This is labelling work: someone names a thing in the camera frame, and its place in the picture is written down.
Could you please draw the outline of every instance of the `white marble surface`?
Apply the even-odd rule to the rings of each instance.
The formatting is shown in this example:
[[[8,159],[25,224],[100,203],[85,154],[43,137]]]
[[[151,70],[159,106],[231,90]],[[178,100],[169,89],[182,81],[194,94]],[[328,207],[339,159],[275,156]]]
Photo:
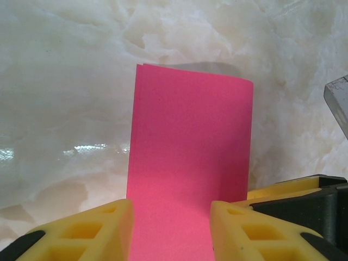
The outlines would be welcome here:
[[[125,196],[137,63],[255,83],[250,188],[348,177],[346,0],[0,0],[0,248]]]

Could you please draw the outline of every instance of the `pink paper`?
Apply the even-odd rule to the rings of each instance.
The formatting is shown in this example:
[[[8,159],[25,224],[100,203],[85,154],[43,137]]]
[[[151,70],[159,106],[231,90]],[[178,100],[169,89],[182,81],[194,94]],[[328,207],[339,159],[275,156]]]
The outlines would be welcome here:
[[[213,200],[247,194],[253,84],[138,65],[127,198],[130,261],[212,261]]]

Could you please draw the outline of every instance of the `marble background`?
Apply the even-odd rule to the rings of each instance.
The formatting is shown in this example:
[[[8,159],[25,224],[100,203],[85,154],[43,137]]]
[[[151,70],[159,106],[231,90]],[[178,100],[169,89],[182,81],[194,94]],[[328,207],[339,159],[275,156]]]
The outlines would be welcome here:
[[[137,63],[255,83],[250,188],[348,177],[346,0],[0,0],[0,248],[126,192]]]

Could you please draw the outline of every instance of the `pink sticky note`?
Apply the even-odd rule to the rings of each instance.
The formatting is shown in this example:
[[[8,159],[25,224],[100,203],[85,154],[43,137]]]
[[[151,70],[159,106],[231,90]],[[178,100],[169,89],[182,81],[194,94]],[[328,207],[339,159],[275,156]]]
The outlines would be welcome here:
[[[213,200],[247,194],[253,84],[139,65],[127,198],[130,261],[213,261]]]

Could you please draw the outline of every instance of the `square hole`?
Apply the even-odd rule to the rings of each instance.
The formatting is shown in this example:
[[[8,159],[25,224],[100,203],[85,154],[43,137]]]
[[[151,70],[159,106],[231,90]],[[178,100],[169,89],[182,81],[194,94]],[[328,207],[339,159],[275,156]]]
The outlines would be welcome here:
[[[263,247],[259,252],[265,261],[311,261],[295,247]]]
[[[242,229],[250,240],[282,240],[285,239],[276,228],[267,224],[243,225]]]
[[[244,215],[244,212],[237,209],[228,209],[227,212],[229,212],[231,215]]]
[[[78,261],[86,247],[82,246],[55,246],[50,247],[38,261]]]
[[[112,207],[112,208],[106,208],[102,210],[102,213],[113,213],[115,211],[116,211],[116,207]]]
[[[74,224],[65,230],[60,237],[70,239],[92,239],[98,234],[102,226],[102,223],[94,222]]]

